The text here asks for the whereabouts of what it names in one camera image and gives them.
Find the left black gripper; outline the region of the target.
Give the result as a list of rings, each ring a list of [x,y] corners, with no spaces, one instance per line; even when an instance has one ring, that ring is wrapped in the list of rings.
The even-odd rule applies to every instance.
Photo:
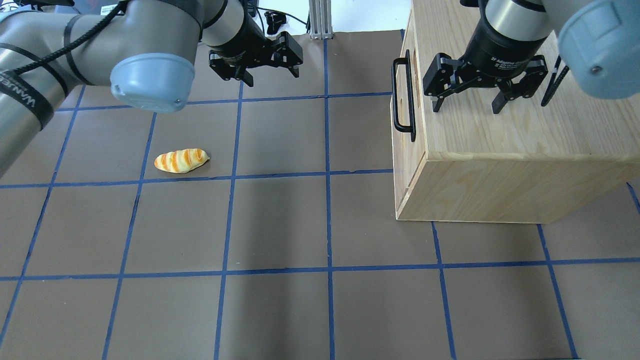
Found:
[[[222,80],[238,80],[250,88],[254,86],[254,78],[249,69],[285,68],[298,79],[303,63],[303,48],[293,35],[284,30],[270,39],[249,15],[243,18],[238,33],[230,41],[209,51],[209,67]]]

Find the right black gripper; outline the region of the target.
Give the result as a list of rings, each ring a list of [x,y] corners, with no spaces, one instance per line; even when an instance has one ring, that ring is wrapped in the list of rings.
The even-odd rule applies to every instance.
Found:
[[[435,98],[432,111],[438,113],[448,96],[470,88],[499,89],[491,103],[495,115],[510,101],[531,98],[548,73],[544,55],[537,53],[546,39],[516,39],[479,20],[461,57],[439,52],[423,75],[423,94]]]

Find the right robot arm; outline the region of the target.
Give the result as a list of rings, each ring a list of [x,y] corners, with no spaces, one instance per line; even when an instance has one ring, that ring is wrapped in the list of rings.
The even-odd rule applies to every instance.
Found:
[[[494,114],[518,98],[531,98],[550,73],[546,106],[567,73],[580,89],[602,100],[625,100],[640,91],[637,0],[462,0],[480,18],[464,54],[438,53],[422,79],[423,94],[438,112],[445,98],[470,88],[498,88]],[[538,54],[551,33],[558,57],[549,71]]]

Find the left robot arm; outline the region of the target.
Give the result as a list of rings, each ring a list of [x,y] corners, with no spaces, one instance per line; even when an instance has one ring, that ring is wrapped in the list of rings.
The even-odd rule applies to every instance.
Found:
[[[121,0],[105,16],[17,9],[1,14],[1,173],[80,85],[109,87],[123,104],[155,113],[185,107],[197,48],[223,80],[253,86],[249,69],[298,78],[302,47],[269,39],[238,0]]]

